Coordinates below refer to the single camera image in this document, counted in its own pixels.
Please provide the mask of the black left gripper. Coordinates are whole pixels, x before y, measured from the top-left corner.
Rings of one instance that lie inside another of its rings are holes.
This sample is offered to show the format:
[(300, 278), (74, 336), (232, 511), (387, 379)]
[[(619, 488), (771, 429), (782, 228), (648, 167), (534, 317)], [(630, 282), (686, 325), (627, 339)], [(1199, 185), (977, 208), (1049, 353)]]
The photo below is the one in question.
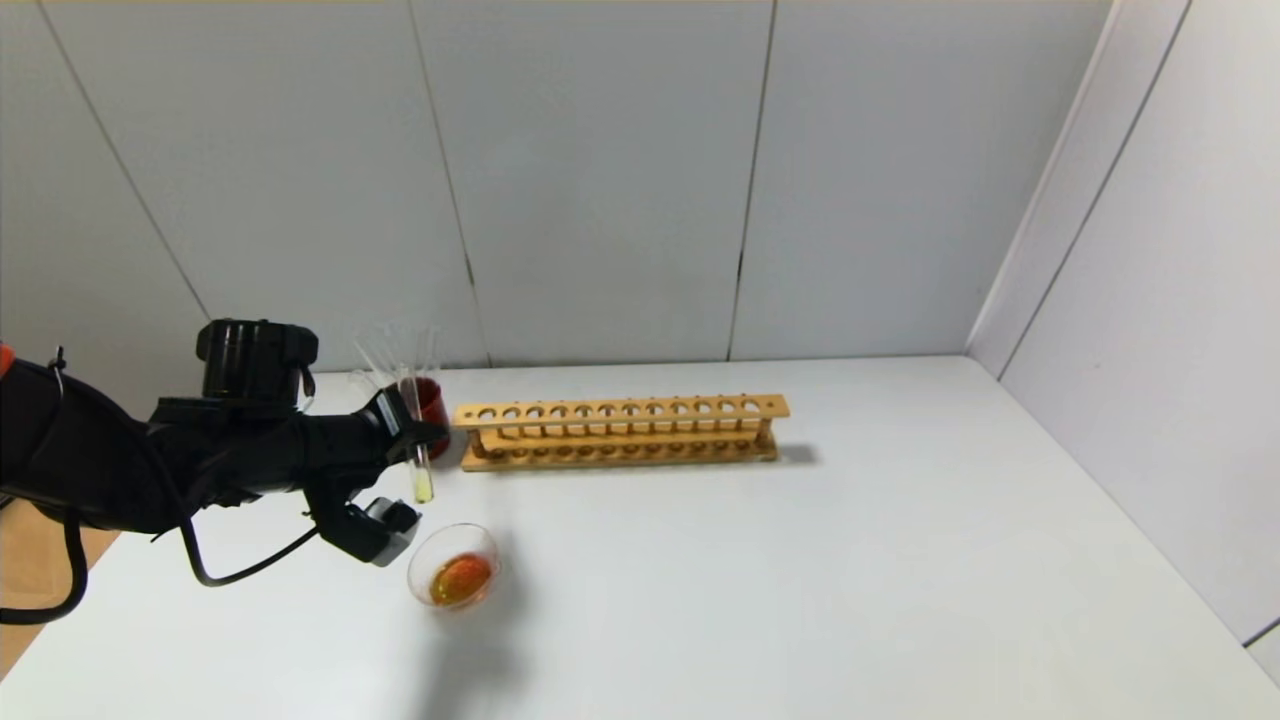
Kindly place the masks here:
[(379, 389), (362, 407), (344, 414), (294, 419), (301, 442), (296, 480), (378, 480), (413, 456), (413, 447), (448, 448), (447, 424), (416, 421), (394, 387)]

